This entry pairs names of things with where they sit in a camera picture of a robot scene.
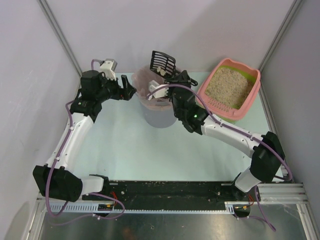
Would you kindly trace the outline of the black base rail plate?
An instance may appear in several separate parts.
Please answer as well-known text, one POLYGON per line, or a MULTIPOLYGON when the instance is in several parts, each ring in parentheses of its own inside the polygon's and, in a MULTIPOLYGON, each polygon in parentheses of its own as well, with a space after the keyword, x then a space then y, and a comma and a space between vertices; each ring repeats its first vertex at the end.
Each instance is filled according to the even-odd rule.
POLYGON ((226 202, 249 203, 249 193, 230 181, 111 181, 85 201, 114 201, 116 210, 128 212, 212 212, 227 209, 226 202))

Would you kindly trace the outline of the pink plastic bin liner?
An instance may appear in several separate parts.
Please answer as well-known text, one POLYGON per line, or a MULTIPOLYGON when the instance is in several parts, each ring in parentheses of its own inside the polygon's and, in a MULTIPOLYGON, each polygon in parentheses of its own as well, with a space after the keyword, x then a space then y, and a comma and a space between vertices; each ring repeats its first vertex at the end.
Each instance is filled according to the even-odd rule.
POLYGON ((159 85, 164 83, 164 79, 152 72, 148 65, 143 66, 131 76, 132 85, 136 88, 136 94, 140 103, 151 111, 167 111, 172 109, 172 103, 167 98, 153 98, 148 100, 146 97, 150 93, 149 83, 157 82, 159 85))

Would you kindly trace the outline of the aluminium frame rail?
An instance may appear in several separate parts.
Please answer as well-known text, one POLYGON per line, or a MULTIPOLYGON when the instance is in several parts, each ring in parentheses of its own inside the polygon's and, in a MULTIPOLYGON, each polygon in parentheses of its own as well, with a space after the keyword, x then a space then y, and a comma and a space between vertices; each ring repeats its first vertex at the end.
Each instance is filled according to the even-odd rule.
POLYGON ((83 213, 221 213, 248 216, 257 204, 294 205, 308 201, 302 184, 259 184, 233 193, 230 182, 107 181, 96 194, 78 189, 49 198, 49 210, 83 213))

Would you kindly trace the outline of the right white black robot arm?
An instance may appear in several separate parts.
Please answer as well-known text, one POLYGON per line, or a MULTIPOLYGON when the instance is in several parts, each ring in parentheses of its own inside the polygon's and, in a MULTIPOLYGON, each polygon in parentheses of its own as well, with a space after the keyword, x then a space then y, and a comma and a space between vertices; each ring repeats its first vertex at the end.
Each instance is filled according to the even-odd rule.
POLYGON ((188 132, 218 139, 251 159, 250 166, 239 173, 231 184, 229 191, 235 199, 243 199, 254 186, 270 183, 274 179, 285 159, 275 133, 250 133, 219 119, 206 107, 197 105, 198 97, 191 87, 198 83, 190 78, 186 70, 166 74, 164 82, 169 85, 167 96, 172 103, 174 116, 188 132))

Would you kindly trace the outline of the black slotted litter scoop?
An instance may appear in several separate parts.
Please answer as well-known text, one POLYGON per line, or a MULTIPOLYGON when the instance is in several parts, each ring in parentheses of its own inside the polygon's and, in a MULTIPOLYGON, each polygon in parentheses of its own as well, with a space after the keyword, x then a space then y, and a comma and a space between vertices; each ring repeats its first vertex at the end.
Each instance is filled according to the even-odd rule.
POLYGON ((149 69, 159 75, 164 79, 168 79, 175 73, 180 73, 181 71, 176 67, 176 59, 164 52, 153 50, 151 54, 151 60, 149 69), (157 67, 161 67, 166 71, 165 76, 161 76, 157 73, 157 67))

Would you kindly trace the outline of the grey trash bucket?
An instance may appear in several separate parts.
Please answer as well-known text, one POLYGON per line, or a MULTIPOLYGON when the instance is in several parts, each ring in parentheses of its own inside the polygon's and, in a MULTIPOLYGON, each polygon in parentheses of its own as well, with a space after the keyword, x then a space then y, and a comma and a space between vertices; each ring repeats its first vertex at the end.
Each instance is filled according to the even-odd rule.
POLYGON ((144 119, 154 128, 168 128, 177 120, 174 116, 173 106, 167 100, 141 101, 140 106, 144 119))

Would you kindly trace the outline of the litter clump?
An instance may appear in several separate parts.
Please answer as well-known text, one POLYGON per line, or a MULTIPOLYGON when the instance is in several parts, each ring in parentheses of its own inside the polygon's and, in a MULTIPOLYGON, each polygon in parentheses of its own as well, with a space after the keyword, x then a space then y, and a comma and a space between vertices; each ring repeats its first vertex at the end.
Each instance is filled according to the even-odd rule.
POLYGON ((166 71, 164 69, 162 69, 160 66, 157 67, 156 72, 158 74, 160 74, 161 76, 165 76, 166 75, 166 71))

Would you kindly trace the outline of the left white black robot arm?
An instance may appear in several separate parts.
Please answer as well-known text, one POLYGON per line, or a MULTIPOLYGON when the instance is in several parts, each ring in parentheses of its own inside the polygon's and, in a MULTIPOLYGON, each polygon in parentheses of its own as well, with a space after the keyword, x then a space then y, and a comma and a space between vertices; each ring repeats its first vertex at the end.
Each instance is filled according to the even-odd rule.
POLYGON ((129 101, 136 89, 126 75, 118 79, 108 78, 107 73, 97 70, 83 72, 81 88, 76 98, 66 104, 68 122, 51 157, 44 165, 37 165, 33 177, 43 197, 76 202, 82 195, 99 193, 107 177, 90 174, 78 177, 74 174, 78 152, 89 130, 107 100, 129 101))

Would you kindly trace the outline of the pink green litter box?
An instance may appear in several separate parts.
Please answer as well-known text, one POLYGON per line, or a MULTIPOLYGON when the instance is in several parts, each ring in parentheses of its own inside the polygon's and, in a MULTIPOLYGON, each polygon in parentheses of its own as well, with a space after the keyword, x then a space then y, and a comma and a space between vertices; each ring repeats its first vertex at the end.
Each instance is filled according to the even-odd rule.
POLYGON ((235 123, 248 113, 260 87, 258 69, 224 58, 202 83, 197 94, 211 112, 235 123))

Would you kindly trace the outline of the beige cat litter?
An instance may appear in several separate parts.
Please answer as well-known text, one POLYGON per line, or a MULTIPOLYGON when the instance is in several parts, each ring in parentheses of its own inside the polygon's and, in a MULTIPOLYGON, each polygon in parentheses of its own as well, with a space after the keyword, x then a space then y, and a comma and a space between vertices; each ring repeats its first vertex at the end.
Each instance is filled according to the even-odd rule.
POLYGON ((255 77, 229 66, 219 67, 204 93, 227 107, 240 109, 251 92, 255 77))

